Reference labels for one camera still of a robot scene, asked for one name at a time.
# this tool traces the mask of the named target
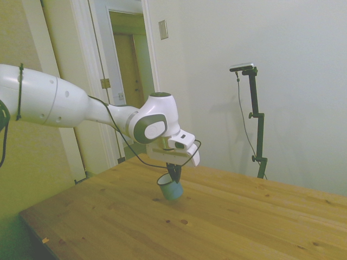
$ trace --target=light switch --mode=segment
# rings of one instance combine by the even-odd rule
[[[169,38],[168,29],[166,27],[166,20],[159,22],[160,39]]]

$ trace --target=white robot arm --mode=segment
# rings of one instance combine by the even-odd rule
[[[21,120],[53,127],[75,127],[84,120],[99,122],[146,144],[152,159],[183,165],[192,157],[187,163],[190,166],[200,162],[195,137],[180,128],[175,99],[168,93],[151,94],[138,109],[106,105],[81,88],[39,71],[23,69],[22,80],[20,77],[18,67],[0,64],[0,100],[11,119],[20,111]]]

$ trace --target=door hinge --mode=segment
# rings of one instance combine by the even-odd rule
[[[110,88],[111,87],[111,84],[110,84],[110,79],[101,79],[101,87],[103,89],[106,89],[106,88]]]

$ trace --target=wood grain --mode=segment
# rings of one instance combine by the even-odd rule
[[[165,172],[132,158],[21,216],[57,259],[347,259],[346,197],[199,166],[168,201]]]

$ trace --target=wood knot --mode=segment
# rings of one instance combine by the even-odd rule
[[[60,245],[66,245],[66,242],[63,239],[61,239],[61,240],[59,240],[59,244]]]
[[[297,245],[298,248],[306,250],[306,248],[304,248],[303,246]]]

